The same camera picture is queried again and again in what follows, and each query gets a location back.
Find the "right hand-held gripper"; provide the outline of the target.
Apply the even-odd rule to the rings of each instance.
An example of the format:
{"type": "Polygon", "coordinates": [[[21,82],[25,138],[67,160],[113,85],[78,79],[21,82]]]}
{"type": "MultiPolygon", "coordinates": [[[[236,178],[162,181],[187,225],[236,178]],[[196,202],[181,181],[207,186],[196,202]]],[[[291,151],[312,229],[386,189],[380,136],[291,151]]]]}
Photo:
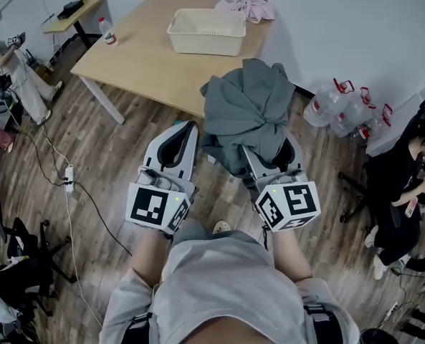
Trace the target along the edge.
{"type": "Polygon", "coordinates": [[[301,228],[321,214],[315,182],[307,179],[303,152],[294,135],[286,138],[272,164],[242,146],[253,175],[243,179],[264,227],[272,232],[301,228]]]}

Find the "grey garment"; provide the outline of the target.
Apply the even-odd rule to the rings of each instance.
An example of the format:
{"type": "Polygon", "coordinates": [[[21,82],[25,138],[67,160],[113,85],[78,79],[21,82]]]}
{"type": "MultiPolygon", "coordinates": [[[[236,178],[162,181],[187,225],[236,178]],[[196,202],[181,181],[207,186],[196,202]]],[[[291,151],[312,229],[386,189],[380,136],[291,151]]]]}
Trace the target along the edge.
{"type": "Polygon", "coordinates": [[[269,163],[286,138],[288,106],[295,85],[280,63],[244,59],[242,67],[213,76],[201,87],[204,103],[202,150],[234,177],[249,176],[246,146],[269,163]]]}

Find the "cream plastic basket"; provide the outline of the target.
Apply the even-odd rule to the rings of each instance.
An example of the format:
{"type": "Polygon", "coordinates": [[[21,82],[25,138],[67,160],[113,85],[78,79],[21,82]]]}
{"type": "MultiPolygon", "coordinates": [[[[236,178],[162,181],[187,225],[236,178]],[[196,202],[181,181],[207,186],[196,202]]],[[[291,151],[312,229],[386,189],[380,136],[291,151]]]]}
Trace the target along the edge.
{"type": "Polygon", "coordinates": [[[247,33],[244,13],[218,9],[179,9],[167,28],[175,52],[235,57],[247,33]]]}

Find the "person's left forearm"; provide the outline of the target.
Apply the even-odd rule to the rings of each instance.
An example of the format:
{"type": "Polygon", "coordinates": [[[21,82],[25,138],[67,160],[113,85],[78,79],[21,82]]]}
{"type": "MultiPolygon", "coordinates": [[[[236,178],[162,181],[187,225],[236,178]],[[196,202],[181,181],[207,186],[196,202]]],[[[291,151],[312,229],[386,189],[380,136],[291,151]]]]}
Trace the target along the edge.
{"type": "Polygon", "coordinates": [[[161,281],[161,273],[171,248],[171,240],[153,229],[141,229],[129,260],[131,268],[149,286],[161,281]]]}

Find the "person's grey trousers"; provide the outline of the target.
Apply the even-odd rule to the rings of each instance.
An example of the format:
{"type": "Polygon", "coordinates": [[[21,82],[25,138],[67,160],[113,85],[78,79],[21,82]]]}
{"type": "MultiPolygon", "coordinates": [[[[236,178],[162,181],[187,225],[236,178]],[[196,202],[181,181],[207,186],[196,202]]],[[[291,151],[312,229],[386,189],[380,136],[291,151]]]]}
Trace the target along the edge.
{"type": "Polygon", "coordinates": [[[198,220],[186,218],[173,235],[172,247],[186,241],[207,240],[211,236],[212,233],[205,229],[198,220]]]}

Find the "black office chair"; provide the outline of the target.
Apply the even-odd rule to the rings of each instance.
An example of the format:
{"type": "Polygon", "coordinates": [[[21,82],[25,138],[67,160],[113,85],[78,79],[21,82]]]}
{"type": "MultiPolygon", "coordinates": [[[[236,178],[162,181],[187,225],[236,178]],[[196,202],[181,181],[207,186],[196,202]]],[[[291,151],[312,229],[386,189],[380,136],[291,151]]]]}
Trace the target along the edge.
{"type": "Polygon", "coordinates": [[[348,223],[359,211],[368,208],[372,225],[390,226],[392,224],[390,199],[388,192],[388,159],[387,152],[369,157],[364,163],[366,185],[340,172],[338,178],[347,182],[359,195],[359,205],[349,214],[344,211],[340,216],[340,223],[348,223]]]}

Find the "light wooden table white legs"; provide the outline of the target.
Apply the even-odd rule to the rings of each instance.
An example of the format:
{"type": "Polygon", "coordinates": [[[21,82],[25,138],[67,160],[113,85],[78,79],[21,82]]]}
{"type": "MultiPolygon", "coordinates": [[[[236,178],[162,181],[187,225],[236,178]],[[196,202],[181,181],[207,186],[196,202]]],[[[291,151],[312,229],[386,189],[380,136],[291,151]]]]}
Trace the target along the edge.
{"type": "Polygon", "coordinates": [[[271,24],[247,24],[236,57],[174,52],[167,28],[177,10],[212,8],[218,0],[145,0],[115,26],[118,45],[99,39],[71,73],[77,75],[117,123],[125,119],[100,89],[100,84],[131,92],[202,118],[199,89],[211,76],[241,67],[244,58],[258,57],[271,24]]]}

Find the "white power strip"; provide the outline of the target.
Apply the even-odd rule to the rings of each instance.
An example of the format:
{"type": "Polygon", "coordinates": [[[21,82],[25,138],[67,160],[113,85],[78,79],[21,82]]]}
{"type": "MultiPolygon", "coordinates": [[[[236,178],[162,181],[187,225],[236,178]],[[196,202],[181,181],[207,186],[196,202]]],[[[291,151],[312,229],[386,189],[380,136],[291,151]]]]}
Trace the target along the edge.
{"type": "Polygon", "coordinates": [[[383,321],[384,322],[387,322],[389,320],[389,318],[395,313],[395,311],[397,309],[398,309],[398,303],[397,302],[394,302],[392,304],[392,306],[387,310],[387,312],[386,312],[386,314],[385,314],[385,316],[383,318],[383,321]]]}
{"type": "Polygon", "coordinates": [[[65,191],[71,194],[75,190],[75,172],[72,164],[65,169],[65,191]]]}

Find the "white box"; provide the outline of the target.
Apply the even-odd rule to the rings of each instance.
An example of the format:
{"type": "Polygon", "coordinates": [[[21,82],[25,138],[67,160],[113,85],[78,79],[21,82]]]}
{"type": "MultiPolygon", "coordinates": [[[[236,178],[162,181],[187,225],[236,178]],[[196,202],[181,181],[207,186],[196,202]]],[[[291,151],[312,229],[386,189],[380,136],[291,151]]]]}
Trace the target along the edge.
{"type": "Polygon", "coordinates": [[[423,97],[420,96],[419,93],[416,93],[412,98],[395,110],[391,117],[391,127],[383,131],[380,138],[372,140],[367,145],[366,154],[368,156],[377,156],[392,148],[400,138],[410,119],[417,113],[423,100],[423,97]]]}

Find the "person's grey shirt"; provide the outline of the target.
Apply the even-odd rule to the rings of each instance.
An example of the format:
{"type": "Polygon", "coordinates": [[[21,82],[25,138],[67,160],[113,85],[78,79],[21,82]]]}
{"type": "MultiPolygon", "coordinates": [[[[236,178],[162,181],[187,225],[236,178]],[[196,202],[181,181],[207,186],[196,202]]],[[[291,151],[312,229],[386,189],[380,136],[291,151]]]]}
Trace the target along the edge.
{"type": "Polygon", "coordinates": [[[327,283],[293,282],[241,231],[171,247],[161,281],[131,268],[111,294],[99,344],[358,344],[327,283]]]}

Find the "clear plastic bottle red cap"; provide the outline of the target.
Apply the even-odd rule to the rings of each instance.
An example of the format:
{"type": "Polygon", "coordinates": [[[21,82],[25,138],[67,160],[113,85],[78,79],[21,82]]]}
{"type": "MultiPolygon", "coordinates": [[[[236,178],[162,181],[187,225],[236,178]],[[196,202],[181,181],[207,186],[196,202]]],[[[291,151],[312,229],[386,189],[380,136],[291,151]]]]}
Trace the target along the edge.
{"type": "Polygon", "coordinates": [[[108,45],[115,47],[118,45],[117,37],[113,30],[112,24],[103,16],[98,19],[99,28],[102,34],[103,41],[108,45]]]}

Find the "pink clothes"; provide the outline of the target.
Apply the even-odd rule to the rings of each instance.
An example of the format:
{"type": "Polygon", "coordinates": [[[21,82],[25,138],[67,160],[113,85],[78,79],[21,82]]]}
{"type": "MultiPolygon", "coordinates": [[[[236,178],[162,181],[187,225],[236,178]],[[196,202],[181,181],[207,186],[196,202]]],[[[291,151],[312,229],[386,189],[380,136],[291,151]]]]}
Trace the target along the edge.
{"type": "Polygon", "coordinates": [[[253,24],[275,20],[274,9],[268,0],[221,0],[216,4],[215,9],[241,12],[246,20],[253,24]]]}

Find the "wooden desk black leg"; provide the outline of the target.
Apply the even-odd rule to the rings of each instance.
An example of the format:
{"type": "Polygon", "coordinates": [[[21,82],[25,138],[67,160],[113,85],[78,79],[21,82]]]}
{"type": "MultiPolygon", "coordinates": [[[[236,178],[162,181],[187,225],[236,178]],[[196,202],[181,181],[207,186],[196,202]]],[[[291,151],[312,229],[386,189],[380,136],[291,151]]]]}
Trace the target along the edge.
{"type": "Polygon", "coordinates": [[[86,17],[92,11],[96,10],[103,2],[104,0],[86,0],[84,4],[70,17],[67,19],[55,18],[51,23],[48,23],[46,26],[44,26],[42,31],[45,34],[56,34],[66,32],[69,28],[74,27],[85,48],[89,49],[91,48],[92,43],[82,28],[80,20],[86,17]]]}

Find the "black box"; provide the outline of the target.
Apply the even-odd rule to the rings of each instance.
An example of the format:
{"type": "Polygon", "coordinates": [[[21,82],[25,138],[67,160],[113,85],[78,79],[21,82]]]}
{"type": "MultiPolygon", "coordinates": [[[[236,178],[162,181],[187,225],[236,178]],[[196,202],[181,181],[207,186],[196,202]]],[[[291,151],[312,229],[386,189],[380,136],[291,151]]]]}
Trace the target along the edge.
{"type": "Polygon", "coordinates": [[[84,5],[83,1],[72,1],[64,5],[63,10],[57,15],[59,20],[65,20],[70,18],[77,10],[84,5]]]}

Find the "black mesh chair seat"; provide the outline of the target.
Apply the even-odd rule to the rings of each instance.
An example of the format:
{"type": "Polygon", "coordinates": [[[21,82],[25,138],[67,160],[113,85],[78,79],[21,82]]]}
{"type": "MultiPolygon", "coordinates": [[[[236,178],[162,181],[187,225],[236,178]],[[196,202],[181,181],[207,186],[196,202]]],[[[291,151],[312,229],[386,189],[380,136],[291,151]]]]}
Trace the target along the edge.
{"type": "Polygon", "coordinates": [[[399,344],[390,333],[379,328],[368,328],[360,334],[358,344],[399,344]]]}

